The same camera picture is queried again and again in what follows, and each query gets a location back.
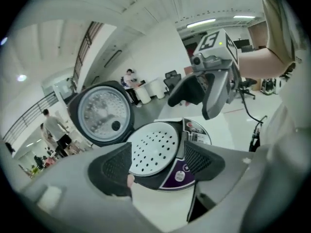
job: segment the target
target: ceiling light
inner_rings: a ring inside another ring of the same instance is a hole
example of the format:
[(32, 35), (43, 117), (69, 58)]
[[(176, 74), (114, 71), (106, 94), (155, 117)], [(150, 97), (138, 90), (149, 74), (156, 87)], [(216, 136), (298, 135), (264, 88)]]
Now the ceiling light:
[(19, 75), (19, 76), (17, 77), (17, 81), (19, 81), (19, 82), (23, 82), (23, 81), (25, 81), (26, 79), (27, 79), (27, 76), (24, 75), (24, 74), (21, 74), (21, 75)]
[(253, 16), (234, 16), (233, 18), (249, 18), (249, 19), (254, 19), (255, 17), (253, 17)]
[(205, 21), (198, 21), (198, 22), (195, 22), (195, 23), (187, 25), (187, 28), (191, 28), (191, 27), (194, 27), (194, 26), (198, 26), (198, 25), (201, 25), (201, 24), (204, 24), (204, 23), (214, 22), (214, 21), (216, 21), (216, 19), (209, 19), (209, 20), (205, 20)]
[(4, 45), (6, 43), (6, 41), (8, 40), (8, 37), (5, 37), (1, 40), (0, 45)]

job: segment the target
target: perforated inner lid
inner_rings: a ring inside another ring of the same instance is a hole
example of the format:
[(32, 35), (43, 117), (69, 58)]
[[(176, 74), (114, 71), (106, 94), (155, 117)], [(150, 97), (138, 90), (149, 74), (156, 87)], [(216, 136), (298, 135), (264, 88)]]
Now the perforated inner lid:
[(130, 122), (130, 107), (124, 95), (110, 86), (97, 86), (81, 99), (78, 119), (94, 140), (108, 142), (120, 137)]
[(150, 176), (163, 170), (175, 158), (179, 137), (165, 122), (153, 122), (136, 130), (127, 140), (132, 142), (130, 173)]

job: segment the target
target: desk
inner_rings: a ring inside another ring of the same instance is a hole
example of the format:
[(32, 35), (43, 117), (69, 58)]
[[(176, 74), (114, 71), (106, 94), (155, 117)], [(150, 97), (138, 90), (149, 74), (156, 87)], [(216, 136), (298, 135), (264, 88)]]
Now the desk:
[(157, 96), (158, 99), (165, 97), (163, 88), (158, 78), (142, 84), (140, 87), (134, 89), (138, 100), (141, 100), (143, 104), (151, 101), (150, 97)]

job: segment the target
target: purple label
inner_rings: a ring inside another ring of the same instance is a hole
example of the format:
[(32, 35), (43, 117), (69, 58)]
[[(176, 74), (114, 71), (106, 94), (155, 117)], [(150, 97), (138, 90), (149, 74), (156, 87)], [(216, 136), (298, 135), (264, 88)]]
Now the purple label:
[(190, 173), (189, 168), (184, 160), (176, 160), (173, 170), (169, 174), (168, 179), (160, 189), (174, 190), (187, 188), (194, 183), (194, 175)]

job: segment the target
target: robotic arm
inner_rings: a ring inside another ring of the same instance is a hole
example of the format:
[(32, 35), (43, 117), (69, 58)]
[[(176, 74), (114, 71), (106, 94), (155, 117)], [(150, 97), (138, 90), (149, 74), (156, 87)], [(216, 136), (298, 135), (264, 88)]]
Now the robotic arm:
[(202, 115), (216, 117), (225, 103), (231, 103), (241, 81), (238, 49), (224, 29), (206, 35), (191, 58), (193, 73), (172, 91), (169, 106), (181, 100), (203, 103)]

